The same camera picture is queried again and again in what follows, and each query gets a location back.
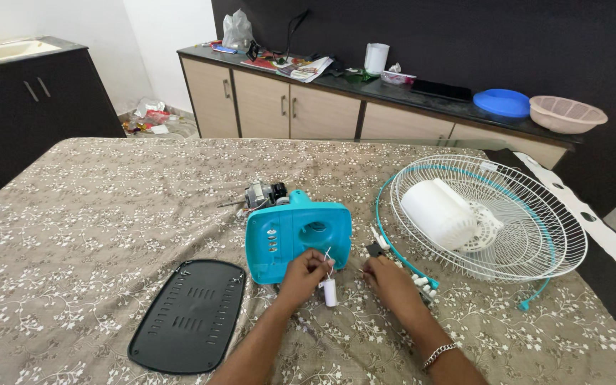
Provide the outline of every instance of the sink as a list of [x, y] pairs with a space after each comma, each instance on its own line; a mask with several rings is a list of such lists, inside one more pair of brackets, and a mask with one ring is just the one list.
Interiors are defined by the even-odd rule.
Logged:
[[40, 52], [55, 51], [57, 49], [61, 48], [37, 40], [9, 42], [0, 45], [0, 60], [33, 55]]

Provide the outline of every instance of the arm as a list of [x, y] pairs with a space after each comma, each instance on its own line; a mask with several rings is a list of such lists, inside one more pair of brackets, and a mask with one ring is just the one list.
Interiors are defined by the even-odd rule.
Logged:
[[[389, 258], [368, 258], [363, 278], [372, 286], [381, 302], [392, 311], [413, 338], [417, 350], [426, 360], [434, 351], [453, 343], [422, 302], [413, 280]], [[427, 368], [435, 385], [486, 385], [482, 375], [460, 349], [442, 353]]]
[[263, 384], [270, 374], [289, 317], [310, 298], [333, 265], [334, 260], [325, 262], [324, 256], [314, 249], [304, 251], [291, 261], [277, 299], [216, 370], [210, 385]]

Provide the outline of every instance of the hand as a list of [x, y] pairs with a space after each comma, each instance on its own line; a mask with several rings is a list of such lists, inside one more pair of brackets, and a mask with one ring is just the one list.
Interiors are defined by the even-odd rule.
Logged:
[[363, 265], [363, 279], [372, 286], [382, 304], [392, 311], [404, 327], [421, 315], [429, 314], [420, 292], [405, 269], [385, 256], [368, 258]]
[[294, 311], [315, 292], [315, 287], [332, 270], [334, 260], [325, 262], [320, 251], [308, 249], [287, 265], [277, 302]]

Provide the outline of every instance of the black granite countertop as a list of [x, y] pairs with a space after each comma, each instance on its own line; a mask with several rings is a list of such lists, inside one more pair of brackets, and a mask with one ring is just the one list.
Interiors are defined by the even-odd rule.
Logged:
[[28, 60], [28, 59], [32, 59], [35, 57], [41, 57], [41, 56], [47, 56], [47, 55], [56, 55], [59, 53], [64, 53], [64, 52], [68, 52], [68, 51], [74, 51], [76, 49], [87, 49], [87, 47], [80, 45], [80, 44], [76, 44], [73, 42], [69, 42], [63, 39], [59, 39], [59, 38], [55, 38], [53, 36], [37, 36], [37, 37], [33, 37], [33, 38], [21, 38], [21, 39], [15, 39], [15, 40], [6, 40], [6, 42], [2, 42], [0, 43], [0, 45], [4, 45], [6, 43], [9, 42], [20, 42], [20, 41], [40, 41], [40, 42], [45, 42], [47, 44], [53, 45], [58, 47], [59, 49], [55, 49], [53, 51], [46, 51], [46, 52], [39, 52], [39, 53], [33, 53], [31, 55], [23, 55], [23, 56], [17, 56], [17, 57], [10, 57], [7, 59], [1, 59], [0, 60], [0, 65], [4, 65], [4, 64], [8, 64], [8, 63], [13, 63], [13, 62], [19, 62], [22, 60]]
[[[241, 62], [247, 57], [243, 53], [222, 53], [213, 51], [210, 47], [189, 47], [179, 49], [177, 53], [182, 56], [189, 56], [193, 59], [199, 59], [207, 62], [215, 62], [221, 65], [227, 65], [236, 68], [242, 68], [246, 71], [257, 71], [265, 74], [273, 74], [271, 71], [254, 68], [243, 65]], [[277, 79], [284, 82], [289, 81], [286, 77], [280, 75]], [[571, 148], [572, 144], [582, 143], [583, 139], [580, 135], [565, 135], [552, 132], [549, 129], [543, 128], [534, 123], [531, 118], [509, 118], [501, 115], [492, 114], [485, 111], [474, 103], [462, 103], [451, 101], [440, 97], [432, 97], [424, 94], [410, 92], [408, 84], [389, 84], [381, 79], [371, 80], [362, 83], [348, 83], [343, 77], [334, 77], [328, 74], [322, 74], [310, 84], [320, 86], [321, 88], [332, 89], [341, 92], [348, 92], [355, 95], [388, 101], [390, 103], [400, 104], [413, 108], [432, 111], [438, 114], [444, 114], [451, 117], [457, 117], [465, 120], [470, 120], [477, 123], [483, 123], [496, 127], [502, 127], [524, 134], [541, 136], [551, 140], [556, 140], [563, 144], [567, 144]]]

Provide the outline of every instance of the dark cabinet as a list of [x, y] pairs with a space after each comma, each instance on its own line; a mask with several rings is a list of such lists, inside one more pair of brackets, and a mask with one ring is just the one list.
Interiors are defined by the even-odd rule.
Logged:
[[0, 65], [0, 189], [74, 137], [125, 137], [86, 48]]

